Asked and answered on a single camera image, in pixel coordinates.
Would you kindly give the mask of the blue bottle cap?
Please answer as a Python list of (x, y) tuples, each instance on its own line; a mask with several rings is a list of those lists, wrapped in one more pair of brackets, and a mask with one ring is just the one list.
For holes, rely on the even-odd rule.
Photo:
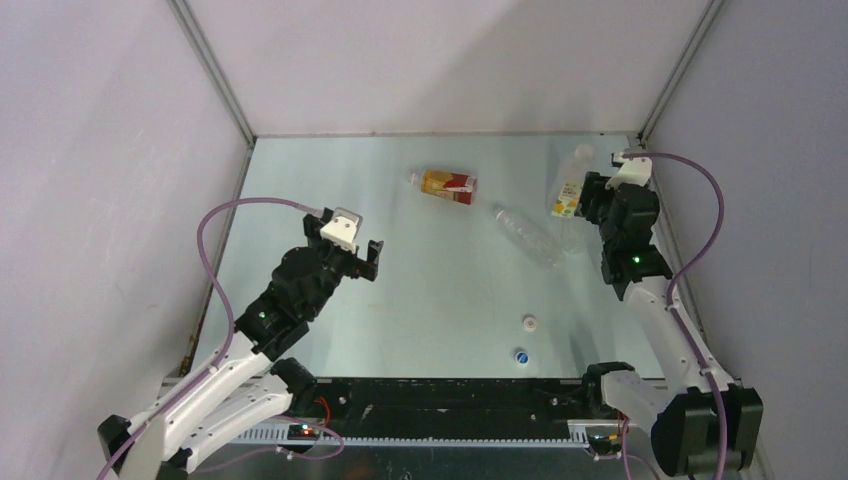
[(516, 350), (514, 352), (513, 357), (514, 357), (514, 361), (516, 362), (516, 364), (521, 366), (521, 367), (526, 366), (529, 363), (529, 360), (530, 360), (529, 354), (525, 350), (522, 350), (522, 349)]

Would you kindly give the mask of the clear crushed plastic bottle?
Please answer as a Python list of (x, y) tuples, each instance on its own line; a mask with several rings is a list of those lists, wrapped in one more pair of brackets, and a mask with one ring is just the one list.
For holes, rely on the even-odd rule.
[(591, 224), (578, 217), (559, 219), (560, 246), (564, 253), (580, 255), (587, 249), (587, 234), (591, 233)]

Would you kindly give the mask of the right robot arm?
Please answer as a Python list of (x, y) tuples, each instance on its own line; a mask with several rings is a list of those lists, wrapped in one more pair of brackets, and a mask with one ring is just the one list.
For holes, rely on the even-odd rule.
[(764, 406), (709, 351), (676, 293), (672, 271), (653, 240), (658, 195), (645, 185), (586, 175), (579, 217), (599, 229), (601, 273), (640, 322), (666, 380), (660, 390), (634, 368), (595, 365), (599, 380), (581, 392), (585, 411), (614, 411), (650, 437), (658, 466), (671, 477), (742, 471), (754, 460)]

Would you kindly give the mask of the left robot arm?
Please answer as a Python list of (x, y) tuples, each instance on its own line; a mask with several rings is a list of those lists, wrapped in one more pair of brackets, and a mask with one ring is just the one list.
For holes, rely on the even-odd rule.
[(254, 425), (311, 412), (315, 380), (283, 355), (308, 333), (343, 278), (375, 280), (383, 244), (370, 241), (367, 257), (359, 258), (361, 223), (343, 208), (306, 215), (307, 246), (283, 256), (224, 343), (145, 411), (100, 424), (105, 469), (121, 479), (184, 479)]

